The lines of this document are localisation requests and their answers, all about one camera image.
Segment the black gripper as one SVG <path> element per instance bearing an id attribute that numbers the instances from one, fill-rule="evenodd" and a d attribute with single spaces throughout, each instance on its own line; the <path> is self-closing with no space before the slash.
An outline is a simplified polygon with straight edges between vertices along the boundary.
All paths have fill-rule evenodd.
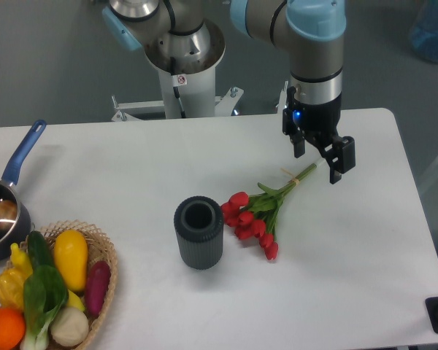
<path id="1" fill-rule="evenodd" d="M 342 95 L 324 104 L 306 104 L 296 99 L 297 89 L 286 90 L 283 133 L 293 145 L 293 156 L 305 154 L 305 139 L 315 146 L 329 166 L 329 181 L 336 184 L 342 175 L 356 166 L 356 143 L 351 136 L 340 136 L 337 125 Z"/>

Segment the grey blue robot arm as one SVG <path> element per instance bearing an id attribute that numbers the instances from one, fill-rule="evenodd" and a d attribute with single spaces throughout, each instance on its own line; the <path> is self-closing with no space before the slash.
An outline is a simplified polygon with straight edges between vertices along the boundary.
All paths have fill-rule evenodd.
<path id="1" fill-rule="evenodd" d="M 213 117 L 215 69 L 225 52 L 220 28 L 201 1 L 111 1 L 102 12 L 127 50 L 144 50 L 158 71 L 169 119 Z M 340 136 L 344 34 L 343 1 L 233 1 L 235 28 L 288 54 L 291 79 L 283 133 L 296 157 L 307 144 L 329 166 L 331 183 L 356 164 L 355 142 Z"/>

